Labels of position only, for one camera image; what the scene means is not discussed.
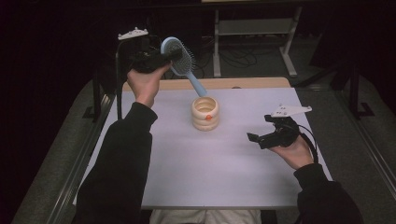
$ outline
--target black jacket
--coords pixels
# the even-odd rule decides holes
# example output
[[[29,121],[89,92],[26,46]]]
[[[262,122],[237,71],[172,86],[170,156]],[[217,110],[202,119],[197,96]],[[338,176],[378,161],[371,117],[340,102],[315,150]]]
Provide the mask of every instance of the black jacket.
[[[133,103],[125,119],[109,127],[79,189],[73,223],[139,223],[151,153],[149,130],[156,119],[150,108]],[[320,164],[306,165],[294,175],[303,188],[298,207],[304,224],[362,223],[356,204],[339,183],[327,180]]]

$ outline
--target person's arm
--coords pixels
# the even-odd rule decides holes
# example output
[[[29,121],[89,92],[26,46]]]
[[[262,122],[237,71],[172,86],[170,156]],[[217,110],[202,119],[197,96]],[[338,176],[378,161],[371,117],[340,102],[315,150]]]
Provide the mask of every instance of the person's arm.
[[[294,176],[302,188],[297,200],[300,215],[296,223],[363,223],[358,206],[341,184],[329,181],[322,166],[313,163],[309,147],[301,136],[289,147],[270,150],[296,170]]]
[[[78,191],[73,223],[138,223],[146,186],[152,136],[157,115],[150,108],[162,74],[128,74],[135,102],[125,119],[108,129],[98,158]]]

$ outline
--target table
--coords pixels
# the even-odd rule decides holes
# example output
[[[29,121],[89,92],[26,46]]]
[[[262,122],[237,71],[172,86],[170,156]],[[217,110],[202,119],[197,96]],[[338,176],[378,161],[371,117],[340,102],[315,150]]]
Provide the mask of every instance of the table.
[[[211,132],[192,127],[190,105],[197,97],[188,80],[162,80],[153,110],[159,119],[151,128],[153,146],[148,182],[142,207],[145,209],[281,209],[296,206],[301,190],[293,170],[275,153],[261,150],[248,141],[247,132],[263,135],[274,127],[263,119],[279,104],[299,105],[295,89],[285,78],[201,79],[208,95],[220,104],[220,123]],[[273,82],[276,88],[268,87]],[[172,90],[185,83],[184,90]],[[244,87],[244,89],[216,89]],[[247,89],[254,83],[253,89]],[[124,86],[122,111],[134,100]],[[293,116],[309,128],[305,114]],[[86,174],[91,170],[109,125],[117,119],[112,106]],[[319,161],[331,179],[318,152]]]

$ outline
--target dark background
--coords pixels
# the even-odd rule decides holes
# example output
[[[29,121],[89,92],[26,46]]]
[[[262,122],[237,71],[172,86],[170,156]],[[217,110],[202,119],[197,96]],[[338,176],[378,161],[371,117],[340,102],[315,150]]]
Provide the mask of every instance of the dark background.
[[[312,64],[325,68],[347,54],[395,112],[395,5],[377,2],[363,7],[306,7],[298,33],[324,34]],[[1,122],[1,223],[13,218],[68,109],[93,74],[100,74],[106,91],[114,90],[118,33],[135,26],[148,28],[159,37],[182,36],[192,50],[199,50],[202,35],[213,35],[213,11],[209,10],[191,10],[183,15],[156,9],[138,14],[81,10],[92,5],[124,7],[138,3],[0,3],[1,90],[6,111]]]

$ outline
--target hairbrush handle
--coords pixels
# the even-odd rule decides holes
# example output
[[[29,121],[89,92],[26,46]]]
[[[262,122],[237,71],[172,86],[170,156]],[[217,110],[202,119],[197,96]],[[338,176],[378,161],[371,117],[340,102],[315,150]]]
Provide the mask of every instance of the hairbrush handle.
[[[201,82],[198,81],[193,73],[186,74],[186,77],[189,79],[191,85],[194,87],[195,91],[200,97],[206,96],[206,89],[202,86]]]

